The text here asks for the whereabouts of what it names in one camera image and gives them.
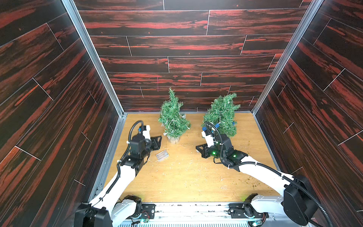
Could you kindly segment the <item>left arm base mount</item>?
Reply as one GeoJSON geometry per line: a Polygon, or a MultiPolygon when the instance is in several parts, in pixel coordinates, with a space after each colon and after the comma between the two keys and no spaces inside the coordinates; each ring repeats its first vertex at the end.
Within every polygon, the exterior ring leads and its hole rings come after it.
{"type": "Polygon", "coordinates": [[[154,219],[156,212],[156,205],[153,203],[142,203],[137,205],[136,214],[132,219],[154,219]]]}

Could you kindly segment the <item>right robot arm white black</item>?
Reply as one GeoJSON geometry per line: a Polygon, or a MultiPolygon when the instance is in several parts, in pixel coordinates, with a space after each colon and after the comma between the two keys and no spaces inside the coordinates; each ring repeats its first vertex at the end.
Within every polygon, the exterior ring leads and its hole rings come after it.
{"type": "Polygon", "coordinates": [[[287,216],[294,223],[306,226],[318,210],[318,199],[308,179],[277,171],[258,162],[248,154],[234,149],[231,140],[216,131],[202,131],[205,144],[197,145],[196,150],[203,158],[218,158],[229,169],[247,174],[279,193],[278,196],[251,194],[242,204],[230,205],[228,213],[233,218],[250,218],[250,227],[259,227],[269,214],[287,216]]]}

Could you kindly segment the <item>small christmas tree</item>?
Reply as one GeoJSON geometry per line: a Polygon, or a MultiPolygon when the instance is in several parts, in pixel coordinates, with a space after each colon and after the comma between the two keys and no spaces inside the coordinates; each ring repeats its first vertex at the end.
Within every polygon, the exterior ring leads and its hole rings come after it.
{"type": "Polygon", "coordinates": [[[171,144],[177,144],[181,136],[191,129],[191,122],[186,119],[186,114],[180,112],[182,106],[183,102],[169,88],[169,100],[162,104],[158,121],[164,127],[163,135],[171,144]]]}

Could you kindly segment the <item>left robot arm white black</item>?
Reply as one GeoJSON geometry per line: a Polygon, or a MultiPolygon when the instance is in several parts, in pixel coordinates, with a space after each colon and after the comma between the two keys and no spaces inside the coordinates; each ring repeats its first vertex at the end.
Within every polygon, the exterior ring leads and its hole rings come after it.
{"type": "Polygon", "coordinates": [[[148,132],[129,139],[124,155],[116,164],[116,174],[94,199],[79,205],[73,226],[118,227],[128,218],[140,217],[140,197],[129,195],[121,202],[118,200],[147,162],[150,153],[160,149],[161,141],[162,136],[150,137],[148,132]]]}

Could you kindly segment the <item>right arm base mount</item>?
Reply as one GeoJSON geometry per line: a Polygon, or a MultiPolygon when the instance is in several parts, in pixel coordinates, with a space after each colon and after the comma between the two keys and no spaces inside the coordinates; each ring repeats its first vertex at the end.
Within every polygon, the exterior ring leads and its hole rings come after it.
{"type": "Polygon", "coordinates": [[[249,203],[230,203],[228,214],[231,218],[249,218],[265,220],[269,217],[268,213],[258,213],[249,203]]]}

